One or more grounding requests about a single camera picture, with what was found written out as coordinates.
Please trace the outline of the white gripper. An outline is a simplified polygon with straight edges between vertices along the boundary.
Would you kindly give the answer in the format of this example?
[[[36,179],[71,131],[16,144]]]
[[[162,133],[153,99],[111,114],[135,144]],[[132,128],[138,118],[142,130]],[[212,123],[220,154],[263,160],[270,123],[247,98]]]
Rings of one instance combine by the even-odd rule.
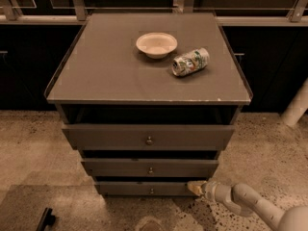
[[[187,187],[195,195],[203,195],[209,201],[218,203],[232,202],[232,190],[228,185],[216,181],[189,181]]]

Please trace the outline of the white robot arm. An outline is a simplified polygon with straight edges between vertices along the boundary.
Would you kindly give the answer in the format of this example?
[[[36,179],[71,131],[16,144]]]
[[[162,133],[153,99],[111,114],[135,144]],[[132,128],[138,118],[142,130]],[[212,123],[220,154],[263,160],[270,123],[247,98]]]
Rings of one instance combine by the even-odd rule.
[[[284,211],[247,184],[230,186],[215,181],[190,181],[187,187],[196,196],[218,202],[238,216],[250,217],[255,213],[272,231],[308,231],[307,206]]]

